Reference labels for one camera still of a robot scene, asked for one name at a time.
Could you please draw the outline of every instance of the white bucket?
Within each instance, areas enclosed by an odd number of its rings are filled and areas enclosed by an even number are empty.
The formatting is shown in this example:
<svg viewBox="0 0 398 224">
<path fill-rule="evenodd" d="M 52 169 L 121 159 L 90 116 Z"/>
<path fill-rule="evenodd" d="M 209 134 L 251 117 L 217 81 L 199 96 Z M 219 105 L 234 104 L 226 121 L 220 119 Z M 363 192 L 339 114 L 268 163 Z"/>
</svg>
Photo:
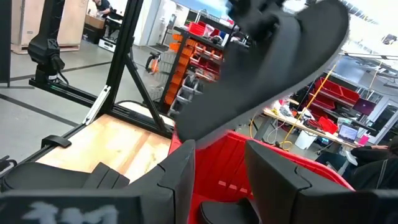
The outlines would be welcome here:
<svg viewBox="0 0 398 224">
<path fill-rule="evenodd" d="M 294 144 L 305 150 L 308 149 L 311 144 L 316 140 L 318 136 L 316 134 L 308 133 L 305 131 L 301 131 L 300 135 L 298 136 L 297 140 L 294 142 Z"/>
</svg>

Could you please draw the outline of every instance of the cardboard box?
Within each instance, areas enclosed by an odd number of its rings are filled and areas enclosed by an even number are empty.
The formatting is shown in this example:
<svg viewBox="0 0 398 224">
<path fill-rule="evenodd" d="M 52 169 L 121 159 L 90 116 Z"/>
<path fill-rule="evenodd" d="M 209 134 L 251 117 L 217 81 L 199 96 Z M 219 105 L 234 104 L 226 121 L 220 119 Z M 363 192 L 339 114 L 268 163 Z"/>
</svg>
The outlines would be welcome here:
<svg viewBox="0 0 398 224">
<path fill-rule="evenodd" d="M 88 24 L 98 29 L 103 29 L 105 20 L 102 18 L 93 17 L 91 15 L 86 15 L 85 24 Z"/>
</svg>

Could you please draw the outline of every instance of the laptop screen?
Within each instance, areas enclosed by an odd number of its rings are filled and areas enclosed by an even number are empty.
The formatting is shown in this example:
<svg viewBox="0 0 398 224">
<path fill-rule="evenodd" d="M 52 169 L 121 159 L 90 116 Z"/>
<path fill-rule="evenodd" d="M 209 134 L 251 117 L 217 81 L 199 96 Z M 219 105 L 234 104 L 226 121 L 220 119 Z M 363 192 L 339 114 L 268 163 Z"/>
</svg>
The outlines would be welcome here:
<svg viewBox="0 0 398 224">
<path fill-rule="evenodd" d="M 340 130 L 338 132 L 338 135 L 340 137 L 342 137 L 342 138 L 355 141 L 357 133 L 358 133 L 358 129 L 352 128 L 352 127 L 347 126 L 345 124 L 342 124 L 341 127 L 340 127 Z"/>
</svg>

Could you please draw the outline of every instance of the workbench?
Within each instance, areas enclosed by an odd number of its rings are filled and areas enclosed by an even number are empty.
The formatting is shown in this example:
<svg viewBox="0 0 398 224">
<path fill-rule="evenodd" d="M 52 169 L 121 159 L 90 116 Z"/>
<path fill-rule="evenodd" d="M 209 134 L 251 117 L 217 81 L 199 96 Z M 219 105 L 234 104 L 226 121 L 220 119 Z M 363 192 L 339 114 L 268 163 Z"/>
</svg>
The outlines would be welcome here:
<svg viewBox="0 0 398 224">
<path fill-rule="evenodd" d="M 120 104 L 140 114 L 149 110 L 131 102 Z M 166 124 L 174 121 L 162 116 Z M 36 162 L 62 169 L 92 172 L 102 162 L 133 182 L 150 171 L 169 153 L 170 139 L 109 115 L 102 115 L 77 132 L 67 148 L 56 147 Z"/>
<path fill-rule="evenodd" d="M 264 109 L 262 112 L 262 115 L 264 116 L 265 119 L 261 123 L 259 129 L 257 130 L 257 133 L 254 136 L 254 139 L 261 140 L 262 137 L 265 135 L 272 120 L 278 119 L 279 121 L 284 121 L 285 123 L 291 124 L 291 125 L 294 125 L 296 123 L 296 125 L 295 125 L 296 128 L 307 131 L 312 134 L 316 134 L 317 136 L 320 136 L 323 138 L 327 138 L 327 139 L 337 143 L 339 146 L 342 145 L 343 147 L 347 147 L 350 149 L 357 147 L 356 144 L 344 141 L 334 134 L 322 133 L 322 132 L 316 131 L 314 129 L 308 128 L 308 127 L 304 126 L 301 122 L 299 122 L 299 121 L 296 122 L 297 119 L 295 119 L 293 117 L 287 117 L 280 113 L 278 115 L 276 115 L 270 109 Z"/>
</svg>

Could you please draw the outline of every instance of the gray floor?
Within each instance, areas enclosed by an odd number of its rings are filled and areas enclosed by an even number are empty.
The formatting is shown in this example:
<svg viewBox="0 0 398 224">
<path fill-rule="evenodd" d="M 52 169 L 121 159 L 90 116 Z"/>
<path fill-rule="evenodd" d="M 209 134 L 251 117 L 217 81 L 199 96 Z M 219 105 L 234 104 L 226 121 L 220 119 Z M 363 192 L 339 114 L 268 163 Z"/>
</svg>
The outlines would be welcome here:
<svg viewBox="0 0 398 224">
<path fill-rule="evenodd" d="M 153 51 L 146 47 L 134 47 L 134 60 L 137 63 L 139 74 L 147 89 L 155 88 L 159 84 L 157 77 L 144 71 L 144 65 Z M 61 58 L 65 62 L 65 68 L 79 68 L 110 62 L 113 54 L 96 45 L 82 42 L 77 52 L 62 52 Z M 110 64 L 98 65 L 89 68 L 76 69 L 63 74 L 70 84 L 94 95 L 102 90 L 106 83 Z M 18 87 L 29 86 L 27 75 L 35 72 L 35 63 L 28 55 L 11 54 L 11 77 L 16 80 L 11 83 L 14 88 L 0 88 L 0 141 L 2 153 L 0 157 L 10 155 L 16 161 L 21 161 L 40 149 L 42 138 L 50 135 L 62 135 L 73 128 L 73 125 L 81 123 L 89 108 L 73 103 L 61 97 L 55 96 L 40 89 L 20 89 Z M 128 70 L 125 68 L 116 101 L 134 100 L 142 101 L 141 95 L 135 86 Z M 59 122 L 54 116 L 63 119 Z M 241 127 L 239 132 L 249 135 L 247 126 Z M 277 141 L 282 141 L 286 132 L 279 130 Z M 290 136 L 289 141 L 294 142 L 296 136 Z M 303 151 L 295 146 L 291 152 L 300 154 L 310 159 L 316 158 L 318 148 L 311 147 Z"/>
</svg>

